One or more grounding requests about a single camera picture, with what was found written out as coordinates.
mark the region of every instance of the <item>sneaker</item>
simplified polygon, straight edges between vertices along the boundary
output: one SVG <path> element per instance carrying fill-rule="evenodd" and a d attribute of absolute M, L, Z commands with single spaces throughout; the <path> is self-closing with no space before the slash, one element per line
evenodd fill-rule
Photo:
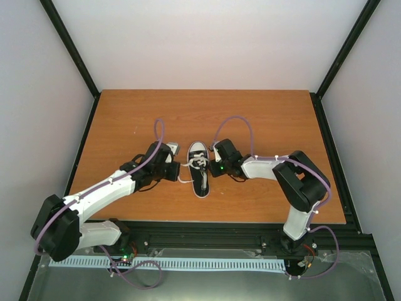
<path fill-rule="evenodd" d="M 191 144 L 187 155 L 187 164 L 192 179 L 192 187 L 198 198 L 206 198 L 209 193 L 209 183 L 207 182 L 207 165 L 209 164 L 209 153 L 206 145 L 201 141 Z"/>

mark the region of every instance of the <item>black frame post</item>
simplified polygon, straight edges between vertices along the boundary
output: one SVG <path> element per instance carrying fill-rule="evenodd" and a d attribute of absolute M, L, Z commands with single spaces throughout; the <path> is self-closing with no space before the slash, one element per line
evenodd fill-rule
<path fill-rule="evenodd" d="M 352 27 L 348 37 L 346 38 L 343 46 L 341 47 L 340 51 L 338 52 L 336 58 L 334 59 L 333 64 L 331 65 L 326 77 L 323 79 L 319 90 L 316 92 L 316 96 L 319 100 L 323 98 L 325 93 L 328 90 L 331 82 L 336 77 L 338 70 L 340 70 L 342 64 L 344 63 L 345 59 L 347 58 L 348 54 L 350 53 L 353 45 L 359 38 L 361 32 L 365 28 L 365 25 L 368 23 L 370 17 L 372 16 L 373 12 L 375 11 L 376 7 L 380 3 L 380 0 L 368 0 L 365 7 L 362 9 L 357 21 L 355 22 L 354 26 Z"/>
<path fill-rule="evenodd" d="M 50 21 L 53 23 L 53 26 L 57 30 L 58 35 L 60 36 L 61 40 L 64 43 L 65 48 L 67 49 L 68 53 L 70 54 L 71 58 L 73 59 L 78 71 L 81 73 L 83 80 L 85 81 L 86 85 L 90 93 L 93 95 L 93 98 L 97 98 L 100 96 L 100 92 L 97 89 L 95 82 L 92 80 L 92 77 L 89 74 L 88 69 L 86 68 L 80 53 L 75 47 L 73 40 L 71 39 L 70 34 L 68 33 L 63 20 L 61 20 L 60 15 L 55 8 L 52 0 L 40 0 L 44 10 L 48 14 Z"/>

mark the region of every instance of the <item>wooden table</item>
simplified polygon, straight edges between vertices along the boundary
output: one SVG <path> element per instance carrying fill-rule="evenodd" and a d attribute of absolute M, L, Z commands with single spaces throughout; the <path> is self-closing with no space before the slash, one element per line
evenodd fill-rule
<path fill-rule="evenodd" d="M 143 154 L 155 141 L 153 124 L 165 122 L 164 142 L 178 142 L 176 160 L 185 163 L 190 144 L 210 145 L 220 123 L 242 115 L 254 130 L 255 154 L 286 155 L 304 151 L 328 177 L 333 199 L 314 218 L 316 223 L 345 223 L 333 175 L 308 91 L 292 90 L 104 90 L 71 188 L 84 190 Z M 219 140 L 230 138 L 241 153 L 249 153 L 249 131 L 241 120 L 231 120 Z M 181 178 L 188 179 L 187 167 Z M 191 184 L 162 181 L 153 190 L 115 201 L 93 216 L 140 221 L 221 221 L 282 223 L 289 204 L 276 181 L 234 182 L 212 178 L 211 193 L 194 196 Z"/>

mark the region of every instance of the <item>black metal frame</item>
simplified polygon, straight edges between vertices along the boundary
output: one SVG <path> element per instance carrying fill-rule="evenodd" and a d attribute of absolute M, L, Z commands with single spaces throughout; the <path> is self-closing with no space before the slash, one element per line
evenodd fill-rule
<path fill-rule="evenodd" d="M 65 194 L 70 191 L 76 168 L 85 145 L 89 129 L 95 115 L 96 107 L 100 99 L 100 92 L 97 90 L 89 71 L 87 70 L 78 50 L 76 49 L 67 29 L 65 28 L 52 0 L 40 0 L 51 22 L 57 30 L 61 40 L 64 42 L 71 58 L 81 73 L 86 85 L 93 95 L 94 102 L 86 125 L 78 154 L 76 156 L 70 179 L 68 181 Z M 357 41 L 359 35 L 367 24 L 370 16 L 378 6 L 380 0 L 368 0 L 360 13 L 350 34 L 345 40 L 341 50 L 335 58 L 332 66 L 328 70 L 326 77 L 316 93 L 310 93 L 311 101 L 315 109 L 316 119 L 319 123 L 323 142 L 329 158 L 330 166 L 335 178 L 338 194 L 346 218 L 346 224 L 330 225 L 336 233 L 338 242 L 342 250 L 367 250 L 371 253 L 375 264 L 382 288 L 387 300 L 394 300 L 387 277 L 383 270 L 382 262 L 378 255 L 372 235 L 365 235 L 361 232 L 348 186 L 346 184 L 343 169 L 336 151 L 333 137 L 331 136 L 325 111 L 321 100 L 326 93 L 330 83 L 333 81 L 338 70 Z M 259 248 L 266 255 L 277 255 L 277 250 L 270 248 L 270 243 L 274 241 L 278 232 L 283 229 L 282 224 L 262 224 L 262 223 L 173 223 L 173 222 L 125 222 L 135 233 L 135 241 L 138 251 L 146 253 L 149 248 L 222 248 L 222 249 L 255 249 Z M 315 242 L 321 250 L 332 250 L 335 248 L 331 235 L 327 232 L 315 234 Z M 263 248 L 262 244 L 267 243 L 268 247 Z M 291 258 L 280 253 L 280 258 Z M 31 289 L 34 276 L 39 264 L 39 257 L 36 256 L 26 279 L 25 286 L 20 296 L 20 300 L 27 300 Z"/>

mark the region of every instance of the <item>gray floor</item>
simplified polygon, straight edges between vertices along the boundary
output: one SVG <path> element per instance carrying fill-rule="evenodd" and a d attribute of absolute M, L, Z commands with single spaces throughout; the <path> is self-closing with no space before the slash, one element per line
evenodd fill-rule
<path fill-rule="evenodd" d="M 328 262 L 317 258 L 306 275 L 326 270 L 333 256 L 326 257 Z M 289 281 L 264 272 L 164 272 L 161 285 L 146 291 L 110 278 L 106 269 L 49 268 L 43 259 L 29 300 L 385 300 L 368 253 L 344 252 L 340 259 L 333 272 L 316 280 Z M 157 272 L 142 270 L 128 277 L 149 285 Z"/>

